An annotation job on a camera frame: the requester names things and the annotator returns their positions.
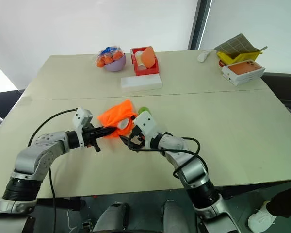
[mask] white table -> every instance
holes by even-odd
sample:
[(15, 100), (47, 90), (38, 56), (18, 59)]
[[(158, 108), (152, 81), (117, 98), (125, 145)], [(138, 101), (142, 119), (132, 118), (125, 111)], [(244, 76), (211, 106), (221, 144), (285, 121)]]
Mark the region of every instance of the white table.
[[(289, 112), (262, 80), (235, 87), (221, 77), (215, 56), (204, 64), (196, 61), (190, 66), (182, 64), (179, 69), (183, 69), (183, 74), (179, 77), (181, 71), (176, 72), (173, 67), (180, 61), (176, 62), (174, 56), (183, 59), (187, 54), (188, 58), (195, 58), (198, 53), (158, 53), (163, 88), (134, 93), (129, 97), (119, 90), (118, 85), (119, 77), (132, 75), (129, 71), (131, 64), (127, 64), (125, 75), (121, 72), (105, 73), (96, 67), (85, 69), (76, 82), (76, 76), (69, 76), (63, 67), (73, 73), (71, 61), (79, 70), (88, 55), (50, 57), (0, 127), (0, 196), (17, 154), (46, 118), (78, 106), (97, 116), (127, 98), (136, 110), (141, 106), (149, 107), (162, 130), (198, 139), (200, 155), (208, 164), (215, 186), (291, 179)], [(169, 72), (167, 65), (175, 73)], [(113, 92), (103, 91), (107, 83), (97, 74), (109, 80), (108, 86)], [(96, 88), (86, 84), (89, 77)], [(62, 89), (54, 93), (50, 91), (58, 88)], [(71, 113), (59, 116), (38, 134), (73, 130), (71, 119)], [(182, 188), (179, 180), (172, 176), (171, 164), (158, 153), (129, 151), (119, 139), (101, 138), (97, 142), (100, 153), (95, 153), (93, 148), (74, 149), (55, 160), (52, 170), (57, 197)], [(42, 183), (38, 197), (51, 197), (48, 179)]]

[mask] table seam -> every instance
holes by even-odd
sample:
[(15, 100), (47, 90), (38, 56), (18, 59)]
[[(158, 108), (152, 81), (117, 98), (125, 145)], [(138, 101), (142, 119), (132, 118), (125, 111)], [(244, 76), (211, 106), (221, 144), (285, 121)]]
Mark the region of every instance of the table seam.
[(260, 90), (271, 90), (265, 89), (251, 89), (251, 90), (229, 90), (229, 91), (211, 91), (211, 92), (190, 92), (190, 93), (177, 93), (177, 94), (158, 94), (158, 95), (136, 95), (136, 96), (113, 96), (113, 97), (84, 97), (84, 98), (57, 98), (57, 99), (45, 99), (45, 100), (34, 100), (33, 101), (46, 101), (46, 100), (93, 100), (93, 99), (109, 99), (109, 98), (130, 98), (130, 97), (151, 97), (151, 96), (178, 96), (178, 95), (194, 95), (194, 94), (207, 94), (207, 93), (226, 93), (226, 92), (243, 92), (243, 91), (260, 91)]

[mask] white box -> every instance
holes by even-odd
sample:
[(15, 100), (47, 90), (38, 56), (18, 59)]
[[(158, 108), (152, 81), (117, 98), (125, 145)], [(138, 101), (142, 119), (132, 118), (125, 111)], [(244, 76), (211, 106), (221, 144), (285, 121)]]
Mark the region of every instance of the white box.
[(147, 74), (121, 78), (123, 92), (146, 91), (162, 87), (160, 74)]
[(253, 60), (234, 63), (222, 68), (223, 77), (235, 86), (260, 78), (265, 68)]

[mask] white robot part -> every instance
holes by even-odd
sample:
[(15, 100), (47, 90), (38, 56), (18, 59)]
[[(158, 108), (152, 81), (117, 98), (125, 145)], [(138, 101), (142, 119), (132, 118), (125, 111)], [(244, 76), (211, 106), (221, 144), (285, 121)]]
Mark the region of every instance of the white robot part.
[(142, 134), (145, 136), (145, 147), (148, 149), (151, 148), (151, 139), (155, 138), (157, 132), (159, 132), (152, 115), (148, 111), (143, 111), (137, 116), (133, 123), (140, 128)]
[(78, 140), (79, 140), (79, 144), (80, 147), (84, 147), (84, 140), (83, 140), (83, 136), (82, 136), (82, 128), (89, 124), (91, 122), (91, 120), (93, 119), (93, 115), (92, 113), (87, 110), (84, 109), (82, 107), (79, 107), (72, 119), (72, 123), (74, 125), (75, 128), (75, 132), (77, 134)]

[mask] person's foot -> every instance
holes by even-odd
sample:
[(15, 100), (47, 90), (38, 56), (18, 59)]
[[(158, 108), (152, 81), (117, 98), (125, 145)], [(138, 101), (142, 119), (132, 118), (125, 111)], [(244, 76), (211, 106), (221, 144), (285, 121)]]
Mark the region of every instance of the person's foot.
[(251, 215), (248, 219), (248, 227), (254, 233), (266, 231), (270, 226), (275, 224), (275, 219), (277, 217), (268, 212), (266, 209), (267, 203), (269, 203), (269, 201), (265, 201), (260, 210), (256, 214)]

